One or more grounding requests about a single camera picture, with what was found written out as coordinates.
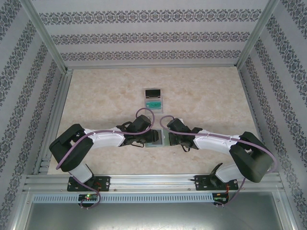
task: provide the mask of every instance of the green label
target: green label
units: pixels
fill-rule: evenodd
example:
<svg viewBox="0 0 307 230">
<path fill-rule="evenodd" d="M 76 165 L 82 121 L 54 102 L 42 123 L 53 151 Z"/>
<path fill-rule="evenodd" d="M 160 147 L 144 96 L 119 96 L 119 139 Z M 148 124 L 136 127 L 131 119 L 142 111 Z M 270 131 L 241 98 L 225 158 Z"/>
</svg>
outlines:
<svg viewBox="0 0 307 230">
<path fill-rule="evenodd" d="M 161 109 L 161 102 L 146 102 L 146 108 Z"/>
</svg>

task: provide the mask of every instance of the black mounting plate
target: black mounting plate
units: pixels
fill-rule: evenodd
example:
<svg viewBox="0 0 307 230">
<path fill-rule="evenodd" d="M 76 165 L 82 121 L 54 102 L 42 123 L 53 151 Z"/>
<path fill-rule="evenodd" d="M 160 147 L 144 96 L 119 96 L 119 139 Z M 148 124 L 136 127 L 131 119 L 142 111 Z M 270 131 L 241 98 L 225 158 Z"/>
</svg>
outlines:
<svg viewBox="0 0 307 230">
<path fill-rule="evenodd" d="M 93 189 L 99 190 L 99 192 L 108 192 L 110 188 L 110 179 L 109 176 L 96 176 Z M 76 182 L 73 177 L 69 177 L 68 185 L 67 185 L 68 192 L 92 192 L 92 190 L 83 187 L 81 184 Z"/>
<path fill-rule="evenodd" d="M 229 186 L 229 190 L 238 190 L 237 180 L 231 180 L 227 183 L 221 183 L 220 186 L 214 187 L 213 184 L 205 184 L 205 181 L 210 180 L 209 175 L 195 175 L 195 187 L 196 191 L 208 191 L 208 190 L 226 190 L 226 185 Z"/>
</svg>

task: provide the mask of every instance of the patterned wallpaper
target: patterned wallpaper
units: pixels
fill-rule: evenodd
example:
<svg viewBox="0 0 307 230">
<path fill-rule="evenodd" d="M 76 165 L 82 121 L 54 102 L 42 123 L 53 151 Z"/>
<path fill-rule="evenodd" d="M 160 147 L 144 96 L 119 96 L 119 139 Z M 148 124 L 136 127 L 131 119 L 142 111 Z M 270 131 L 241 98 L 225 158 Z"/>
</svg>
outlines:
<svg viewBox="0 0 307 230">
<path fill-rule="evenodd" d="M 235 64 L 268 0 L 34 0 L 66 65 Z"/>
<path fill-rule="evenodd" d="M 61 78 L 18 0 L 0 1 L 0 230 L 32 174 Z"/>
<path fill-rule="evenodd" d="M 299 229 L 307 229 L 306 15 L 303 0 L 280 1 L 240 70 Z"/>
</svg>

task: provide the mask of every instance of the small device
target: small device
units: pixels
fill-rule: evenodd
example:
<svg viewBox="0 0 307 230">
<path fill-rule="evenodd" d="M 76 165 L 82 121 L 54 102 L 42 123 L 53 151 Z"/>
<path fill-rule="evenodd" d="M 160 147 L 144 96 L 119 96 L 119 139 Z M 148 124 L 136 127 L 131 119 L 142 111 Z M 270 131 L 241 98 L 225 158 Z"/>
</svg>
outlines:
<svg viewBox="0 0 307 230">
<path fill-rule="evenodd" d="M 154 113 L 163 113 L 161 89 L 145 89 L 145 107 Z"/>
</svg>

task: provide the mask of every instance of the enclosure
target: enclosure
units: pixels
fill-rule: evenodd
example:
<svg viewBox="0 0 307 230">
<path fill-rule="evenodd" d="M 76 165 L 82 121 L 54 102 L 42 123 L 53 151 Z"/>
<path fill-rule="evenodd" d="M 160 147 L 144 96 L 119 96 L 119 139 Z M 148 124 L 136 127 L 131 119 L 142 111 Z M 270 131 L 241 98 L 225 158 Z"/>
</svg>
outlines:
<svg viewBox="0 0 307 230">
<path fill-rule="evenodd" d="M 306 4 L 2 0 L 0 229 L 307 229 Z M 67 191 L 50 144 L 73 124 L 133 121 L 149 88 L 163 96 L 153 128 L 172 115 L 191 129 L 251 132 L 278 170 L 223 208 L 212 202 L 225 190 L 198 191 L 193 178 L 229 155 L 92 149 L 83 161 L 110 177 L 108 192 L 80 209 L 86 193 Z"/>
</svg>

